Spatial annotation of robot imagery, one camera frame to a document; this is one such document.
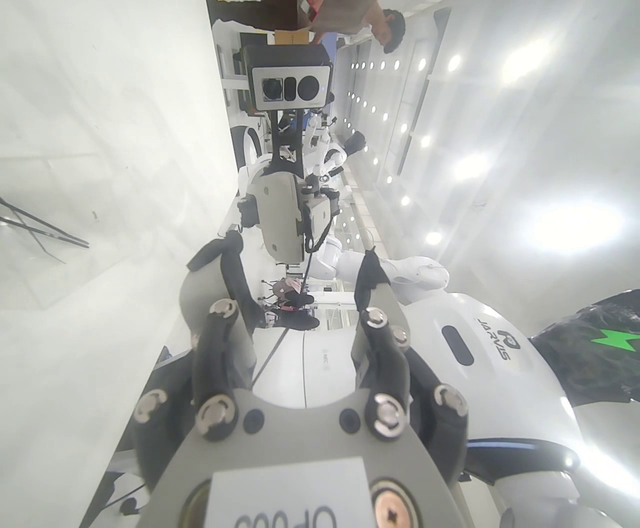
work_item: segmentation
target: camera lens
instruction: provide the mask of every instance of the camera lens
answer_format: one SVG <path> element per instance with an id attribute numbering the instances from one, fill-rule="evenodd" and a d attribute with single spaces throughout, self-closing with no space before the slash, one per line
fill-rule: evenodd
<path id="1" fill-rule="evenodd" d="M 262 93 L 265 101 L 281 101 L 282 79 L 263 79 Z"/>
<path id="2" fill-rule="evenodd" d="M 284 100 L 295 101 L 296 100 L 296 78 L 287 77 L 284 80 Z"/>
<path id="3" fill-rule="evenodd" d="M 298 95 L 300 99 L 310 101 L 314 99 L 320 91 L 320 83 L 315 77 L 307 75 L 298 83 Z"/>

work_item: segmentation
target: label sticker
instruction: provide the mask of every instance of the label sticker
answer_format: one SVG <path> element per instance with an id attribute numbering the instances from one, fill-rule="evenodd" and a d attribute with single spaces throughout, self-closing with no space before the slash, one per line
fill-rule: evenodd
<path id="1" fill-rule="evenodd" d="M 362 458 L 214 473 L 205 528 L 374 527 Z"/>

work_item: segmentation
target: cardboard box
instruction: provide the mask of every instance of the cardboard box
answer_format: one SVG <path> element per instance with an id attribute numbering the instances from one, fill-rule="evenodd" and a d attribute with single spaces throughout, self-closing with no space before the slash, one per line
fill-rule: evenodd
<path id="1" fill-rule="evenodd" d="M 297 31 L 275 31 L 276 44 L 309 44 L 309 30 L 299 29 Z"/>

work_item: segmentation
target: gray gripper base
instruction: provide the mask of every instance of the gray gripper base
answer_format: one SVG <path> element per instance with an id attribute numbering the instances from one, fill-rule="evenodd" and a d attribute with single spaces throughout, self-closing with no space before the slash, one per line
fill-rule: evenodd
<path id="1" fill-rule="evenodd" d="M 353 456 L 364 460 L 370 485 L 388 478 L 409 491 L 422 528 L 465 527 L 449 489 L 411 428 L 395 442 L 380 442 L 371 435 L 364 422 L 368 390 L 357 390 L 336 403 L 311 409 L 277 407 L 247 390 L 234 392 L 240 412 L 234 432 L 222 442 L 208 442 L 192 429 L 156 486 L 138 528 L 178 526 L 189 494 L 215 471 Z M 256 408 L 264 413 L 264 427 L 249 435 L 244 432 L 243 419 Z M 346 408 L 360 416 L 360 430 L 354 435 L 345 433 L 339 424 L 340 412 Z"/>

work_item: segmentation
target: screw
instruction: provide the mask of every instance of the screw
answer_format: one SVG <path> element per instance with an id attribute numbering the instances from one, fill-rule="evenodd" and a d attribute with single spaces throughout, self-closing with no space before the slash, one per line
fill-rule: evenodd
<path id="1" fill-rule="evenodd" d="M 151 419 L 151 413 L 157 410 L 169 397 L 161 388 L 147 392 L 136 404 L 133 419 L 139 424 L 146 424 Z"/>
<path id="2" fill-rule="evenodd" d="M 449 409 L 455 411 L 461 418 L 467 416 L 469 413 L 469 407 L 464 396 L 446 383 L 438 385 L 435 388 L 433 397 L 438 405 L 445 405 Z"/>
<path id="3" fill-rule="evenodd" d="M 409 345 L 409 336 L 407 336 L 406 332 L 404 331 L 404 328 L 397 325 L 393 325 L 391 329 L 392 329 L 391 332 L 394 335 L 394 339 L 400 346 Z"/>
<path id="4" fill-rule="evenodd" d="M 211 305 L 210 314 L 220 314 L 225 319 L 231 317 L 236 311 L 236 302 L 231 299 L 220 299 Z"/>
<path id="5" fill-rule="evenodd" d="M 236 406 L 226 394 L 210 397 L 198 410 L 196 428 L 204 436 L 222 423 L 230 423 L 236 415 Z"/>
<path id="6" fill-rule="evenodd" d="M 367 324 L 371 328 L 382 328 L 387 324 L 387 315 L 380 308 L 370 306 L 365 311 L 367 312 Z"/>
<path id="7" fill-rule="evenodd" d="M 378 406 L 378 418 L 388 428 L 397 427 L 400 423 L 398 409 L 389 402 L 382 403 Z"/>
<path id="8" fill-rule="evenodd" d="M 260 409 L 251 409 L 245 416 L 243 421 L 244 432 L 254 435 L 264 425 L 264 413 Z"/>
<path id="9" fill-rule="evenodd" d="M 345 433 L 354 435 L 360 430 L 360 416 L 353 409 L 344 409 L 340 413 L 340 427 Z"/>
<path id="10" fill-rule="evenodd" d="M 386 438 L 400 436 L 406 425 L 402 406 L 388 394 L 376 394 L 374 400 L 378 404 L 376 409 L 378 419 L 374 423 L 375 430 Z"/>
<path id="11" fill-rule="evenodd" d="M 380 528 L 410 528 L 411 514 L 402 497 L 392 490 L 380 493 L 374 504 L 376 523 Z"/>

